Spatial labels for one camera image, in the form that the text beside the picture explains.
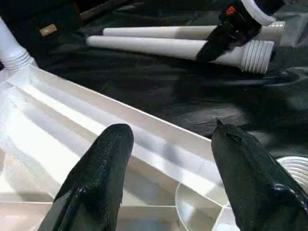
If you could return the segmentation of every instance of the white plastic tube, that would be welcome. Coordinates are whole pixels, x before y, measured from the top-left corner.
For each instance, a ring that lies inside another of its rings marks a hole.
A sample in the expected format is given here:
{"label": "white plastic tube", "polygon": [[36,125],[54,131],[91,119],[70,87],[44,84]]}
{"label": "white plastic tube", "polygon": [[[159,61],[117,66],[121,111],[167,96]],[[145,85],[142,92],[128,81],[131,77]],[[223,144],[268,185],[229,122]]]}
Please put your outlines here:
{"label": "white plastic tube", "polygon": [[[279,45],[284,31],[285,22],[275,22],[262,27],[258,40],[270,40]],[[105,36],[147,37],[165,39],[193,39],[206,40],[216,26],[161,26],[161,27],[122,27],[106,28]]]}
{"label": "white plastic tube", "polygon": [[0,61],[7,71],[17,71],[29,64],[36,65],[28,51],[14,38],[0,17]]}
{"label": "white plastic tube", "polygon": [[[87,44],[93,47],[143,52],[188,60],[196,56],[207,41],[170,38],[131,38],[90,36]],[[230,65],[252,73],[266,73],[274,42],[253,40],[243,47],[220,56],[213,63]]]}

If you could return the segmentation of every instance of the black cloth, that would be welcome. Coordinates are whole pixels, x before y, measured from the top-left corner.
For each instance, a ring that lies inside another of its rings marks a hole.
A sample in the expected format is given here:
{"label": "black cloth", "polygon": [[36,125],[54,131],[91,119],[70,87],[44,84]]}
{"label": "black cloth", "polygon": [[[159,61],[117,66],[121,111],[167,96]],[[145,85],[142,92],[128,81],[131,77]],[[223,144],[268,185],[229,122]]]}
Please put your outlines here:
{"label": "black cloth", "polygon": [[216,118],[255,135],[275,157],[308,154],[308,3],[285,6],[286,22],[265,76],[215,64],[91,48],[105,27],[217,25],[230,0],[135,1],[101,15],[61,47],[38,56],[43,69],[200,135]]}

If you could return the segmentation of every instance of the white ribbed rim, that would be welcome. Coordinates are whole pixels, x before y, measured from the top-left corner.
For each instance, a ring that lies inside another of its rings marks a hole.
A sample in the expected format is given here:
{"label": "white ribbed rim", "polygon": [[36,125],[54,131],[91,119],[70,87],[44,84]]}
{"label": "white ribbed rim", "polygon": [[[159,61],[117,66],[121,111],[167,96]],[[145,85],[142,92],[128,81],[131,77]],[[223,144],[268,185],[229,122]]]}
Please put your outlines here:
{"label": "white ribbed rim", "polygon": [[252,40],[244,46],[242,70],[265,74],[273,51],[274,42]]}
{"label": "white ribbed rim", "polygon": [[19,57],[2,62],[2,64],[6,70],[15,71],[31,64],[33,61],[34,59],[29,55],[27,51],[25,51],[25,53],[23,53]]}
{"label": "white ribbed rim", "polygon": [[308,158],[289,156],[279,158],[277,161],[308,193]]}

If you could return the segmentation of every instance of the white pipe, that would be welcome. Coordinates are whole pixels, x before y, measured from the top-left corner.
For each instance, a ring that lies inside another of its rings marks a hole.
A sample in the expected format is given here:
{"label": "white pipe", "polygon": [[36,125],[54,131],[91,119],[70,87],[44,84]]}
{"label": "white pipe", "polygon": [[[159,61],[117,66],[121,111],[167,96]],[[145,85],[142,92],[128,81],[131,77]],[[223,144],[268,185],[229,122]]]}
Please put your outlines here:
{"label": "white pipe", "polygon": [[[270,40],[279,45],[284,31],[285,22],[275,22],[262,27],[258,40]],[[165,39],[206,40],[216,26],[151,26],[151,27],[121,27],[106,28],[105,36],[147,37]]]}
{"label": "white pipe", "polygon": [[14,72],[30,64],[36,65],[35,60],[16,41],[1,17],[0,35],[0,62],[2,62],[5,70]]}
{"label": "white pipe", "polygon": [[[188,60],[196,56],[206,41],[170,39],[170,38],[131,38],[90,36],[87,44],[93,47],[143,52]],[[243,47],[236,47],[231,52],[220,56],[213,63],[236,66],[243,71],[265,73],[272,53],[274,42],[253,40]]]}

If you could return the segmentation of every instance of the white plastic part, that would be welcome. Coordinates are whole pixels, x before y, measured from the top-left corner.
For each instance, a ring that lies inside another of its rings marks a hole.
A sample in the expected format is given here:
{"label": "white plastic part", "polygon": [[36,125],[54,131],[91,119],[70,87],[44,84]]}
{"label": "white plastic part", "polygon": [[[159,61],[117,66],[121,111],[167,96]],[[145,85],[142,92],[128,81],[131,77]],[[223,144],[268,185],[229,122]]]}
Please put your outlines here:
{"label": "white plastic part", "polygon": [[16,41],[1,17],[0,35],[0,62],[5,70],[13,73],[30,64],[36,66],[34,58]]}
{"label": "white plastic part", "polygon": [[261,25],[268,26],[276,21],[272,16],[268,16],[257,6],[254,0],[241,0],[248,13]]}
{"label": "white plastic part", "polygon": [[[143,52],[188,60],[196,56],[206,41],[170,38],[132,38],[90,36],[87,44],[93,47]],[[236,47],[213,61],[215,64],[230,65],[252,73],[266,73],[274,42],[253,40],[243,47]]]}
{"label": "white plastic part", "polygon": [[[179,182],[225,203],[209,139],[33,66],[8,79],[1,74],[0,219],[14,231],[25,230],[23,223],[37,230],[70,169],[115,123],[134,133],[117,231],[180,231]],[[31,208],[38,219],[25,216]]]}
{"label": "white plastic part", "polygon": [[308,193],[308,158],[288,156],[277,160]]}
{"label": "white plastic part", "polygon": [[[285,22],[275,22],[262,27],[258,40],[269,40],[279,45]],[[105,28],[105,36],[144,37],[164,39],[206,40],[216,26],[151,26],[151,27],[119,27]]]}

